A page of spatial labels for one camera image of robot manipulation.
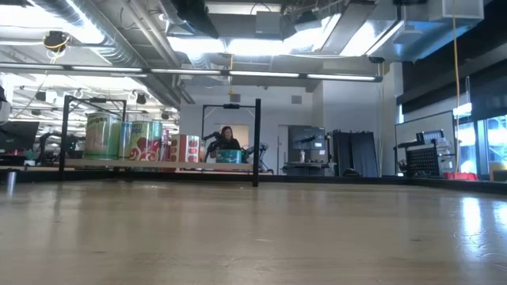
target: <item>dark hair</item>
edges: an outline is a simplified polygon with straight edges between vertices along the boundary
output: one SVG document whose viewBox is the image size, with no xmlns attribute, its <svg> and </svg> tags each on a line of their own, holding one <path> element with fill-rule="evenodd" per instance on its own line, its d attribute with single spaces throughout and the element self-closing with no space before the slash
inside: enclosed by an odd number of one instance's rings
<svg viewBox="0 0 507 285">
<path fill-rule="evenodd" d="M 222 131 L 220 132 L 220 134 L 221 134 L 222 136 L 224 136 L 224 135 L 225 135 L 225 131 L 226 131 L 226 130 L 231 130 L 231 139 L 233 139 L 233 138 L 234 138 L 234 135 L 232 134 L 232 128 L 231 128 L 231 127 L 229 127 L 229 126 L 222 127 Z"/>
</svg>

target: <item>wooden floor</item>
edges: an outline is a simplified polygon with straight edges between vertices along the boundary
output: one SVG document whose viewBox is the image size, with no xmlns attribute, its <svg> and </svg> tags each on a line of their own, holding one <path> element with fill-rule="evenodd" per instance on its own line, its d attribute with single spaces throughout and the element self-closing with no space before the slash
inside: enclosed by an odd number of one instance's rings
<svg viewBox="0 0 507 285">
<path fill-rule="evenodd" d="M 0 284 L 506 284 L 507 200 L 386 185 L 19 184 Z"/>
</svg>

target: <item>teal box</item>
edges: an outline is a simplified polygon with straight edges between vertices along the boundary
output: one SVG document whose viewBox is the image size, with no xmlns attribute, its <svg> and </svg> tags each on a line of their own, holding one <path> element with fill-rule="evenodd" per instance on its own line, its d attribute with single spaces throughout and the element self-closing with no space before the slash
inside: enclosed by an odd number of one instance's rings
<svg viewBox="0 0 507 285">
<path fill-rule="evenodd" d="M 240 150 L 217 150 L 217 163 L 242 163 Z"/>
</svg>

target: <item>black top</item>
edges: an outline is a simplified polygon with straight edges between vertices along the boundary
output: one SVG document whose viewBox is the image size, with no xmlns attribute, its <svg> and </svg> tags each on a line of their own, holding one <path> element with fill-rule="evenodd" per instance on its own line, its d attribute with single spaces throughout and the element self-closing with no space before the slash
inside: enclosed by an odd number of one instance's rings
<svg viewBox="0 0 507 285">
<path fill-rule="evenodd" d="M 221 150 L 241 150 L 237 139 L 231 139 L 230 141 L 227 141 L 226 139 L 220 139 L 219 148 Z"/>
</svg>

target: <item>pink box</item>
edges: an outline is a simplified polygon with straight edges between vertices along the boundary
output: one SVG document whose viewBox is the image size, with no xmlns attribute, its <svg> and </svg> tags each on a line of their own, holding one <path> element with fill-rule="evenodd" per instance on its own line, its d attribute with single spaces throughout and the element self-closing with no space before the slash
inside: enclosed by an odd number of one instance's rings
<svg viewBox="0 0 507 285">
<path fill-rule="evenodd" d="M 173 135 L 170 160 L 172 162 L 199 162 L 199 136 Z"/>
</svg>

